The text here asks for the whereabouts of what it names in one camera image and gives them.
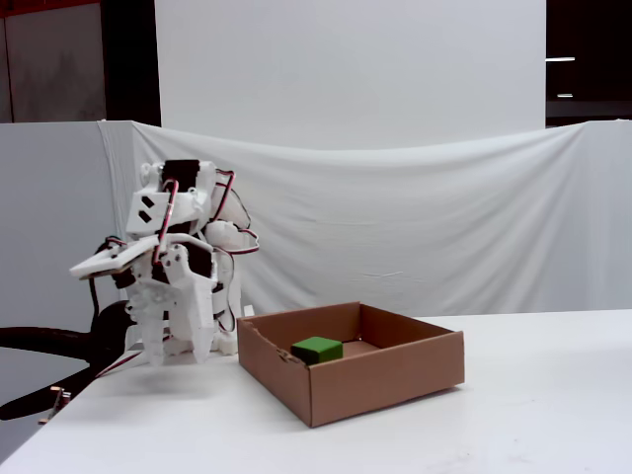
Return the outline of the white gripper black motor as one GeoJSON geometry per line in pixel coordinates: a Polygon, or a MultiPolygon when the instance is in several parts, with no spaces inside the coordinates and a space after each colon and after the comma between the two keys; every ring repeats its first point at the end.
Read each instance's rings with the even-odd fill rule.
{"type": "Polygon", "coordinates": [[[169,311],[173,337],[186,343],[196,362],[203,363],[215,333],[213,249],[190,235],[167,235],[163,244],[161,248],[151,247],[131,265],[133,276],[143,283],[128,289],[126,311],[140,327],[144,351],[152,365],[162,365],[165,358],[165,311],[169,311]]]}

